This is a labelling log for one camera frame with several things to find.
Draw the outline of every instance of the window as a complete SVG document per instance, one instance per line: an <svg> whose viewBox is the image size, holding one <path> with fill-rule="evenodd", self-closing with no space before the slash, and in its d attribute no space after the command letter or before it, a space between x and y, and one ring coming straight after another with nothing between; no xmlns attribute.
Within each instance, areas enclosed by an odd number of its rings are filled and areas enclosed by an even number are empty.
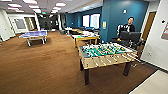
<svg viewBox="0 0 168 94"><path fill-rule="evenodd" d="M100 18L100 14L92 14L90 26L94 28L99 28L99 18Z"/></svg>
<svg viewBox="0 0 168 94"><path fill-rule="evenodd" d="M83 26L89 27L89 15L83 16Z"/></svg>

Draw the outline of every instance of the fluorescent light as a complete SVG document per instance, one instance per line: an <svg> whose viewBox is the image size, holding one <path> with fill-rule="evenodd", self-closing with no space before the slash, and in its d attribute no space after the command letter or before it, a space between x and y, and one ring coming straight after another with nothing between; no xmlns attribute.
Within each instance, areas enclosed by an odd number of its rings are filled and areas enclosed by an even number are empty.
<svg viewBox="0 0 168 94"><path fill-rule="evenodd" d="M12 1L12 0L0 0L0 1Z"/></svg>
<svg viewBox="0 0 168 94"><path fill-rule="evenodd" d="M52 11L51 13L57 13L57 12Z"/></svg>
<svg viewBox="0 0 168 94"><path fill-rule="evenodd" d="M39 8L39 6L29 5L30 8Z"/></svg>
<svg viewBox="0 0 168 94"><path fill-rule="evenodd" d="M49 17L51 18L53 15L50 15Z"/></svg>
<svg viewBox="0 0 168 94"><path fill-rule="evenodd" d="M65 3L56 3L56 6L65 6Z"/></svg>
<svg viewBox="0 0 168 94"><path fill-rule="evenodd" d="M9 6L11 6L11 7L22 7L21 5L19 5L19 4L8 4Z"/></svg>
<svg viewBox="0 0 168 94"><path fill-rule="evenodd" d="M36 13L41 13L40 9L33 9Z"/></svg>
<svg viewBox="0 0 168 94"><path fill-rule="evenodd" d="M55 12L55 13L56 13L56 12L58 12L58 10L52 10L52 12Z"/></svg>
<svg viewBox="0 0 168 94"><path fill-rule="evenodd" d="M43 15L40 15L43 18Z"/></svg>
<svg viewBox="0 0 168 94"><path fill-rule="evenodd" d="M23 0L25 3L29 3L29 4L37 4L37 1L35 0Z"/></svg>
<svg viewBox="0 0 168 94"><path fill-rule="evenodd" d="M24 12L23 10L15 10L16 12Z"/></svg>
<svg viewBox="0 0 168 94"><path fill-rule="evenodd" d="M13 8L13 7L8 7L8 9L11 9L11 10L19 10L18 8Z"/></svg>
<svg viewBox="0 0 168 94"><path fill-rule="evenodd" d="M53 9L56 9L56 10L61 10L61 8L59 8L59 7L54 7Z"/></svg>

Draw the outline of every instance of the white ceiling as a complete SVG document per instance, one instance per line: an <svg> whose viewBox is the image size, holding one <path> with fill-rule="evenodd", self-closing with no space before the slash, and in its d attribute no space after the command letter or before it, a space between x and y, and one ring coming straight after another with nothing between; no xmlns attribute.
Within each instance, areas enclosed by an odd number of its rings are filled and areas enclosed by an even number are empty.
<svg viewBox="0 0 168 94"><path fill-rule="evenodd" d="M67 5L64 7L61 7L62 9L59 10L59 13L73 13L77 11L85 11L88 9L96 8L102 6L103 0L36 0L37 5L39 5L40 9L42 11L45 11L47 14L51 13L51 10L53 7L55 7L56 3L66 3ZM9 12L15 12L14 10L8 10L8 4L20 4L22 8L19 8L20 10L24 10L25 13L34 13L34 11L29 8L29 5L33 4L26 4L23 2L23 0L13 0L12 2L2 2L0 1L0 8L5 9L8 13Z"/></svg>

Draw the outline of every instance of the brown carpet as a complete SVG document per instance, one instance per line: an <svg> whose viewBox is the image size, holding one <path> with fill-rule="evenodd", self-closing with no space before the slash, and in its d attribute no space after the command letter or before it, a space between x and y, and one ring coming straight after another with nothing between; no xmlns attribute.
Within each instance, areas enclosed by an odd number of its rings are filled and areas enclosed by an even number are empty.
<svg viewBox="0 0 168 94"><path fill-rule="evenodd" d="M28 47L17 35L0 46L0 94L125 94L156 71L138 65L124 76L124 66L90 69L85 85L70 36L48 32L46 44L38 40Z"/></svg>

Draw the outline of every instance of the ping pong table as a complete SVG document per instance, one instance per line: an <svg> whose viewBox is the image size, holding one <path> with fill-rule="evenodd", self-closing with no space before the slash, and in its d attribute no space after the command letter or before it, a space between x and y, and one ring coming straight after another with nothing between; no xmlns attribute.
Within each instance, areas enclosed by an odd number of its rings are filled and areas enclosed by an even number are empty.
<svg viewBox="0 0 168 94"><path fill-rule="evenodd" d="M27 38L28 46L31 46L30 40L42 39L43 44L45 44L47 40L46 36L47 36L47 31L29 31L29 32L26 32L25 34L20 35L19 38Z"/></svg>

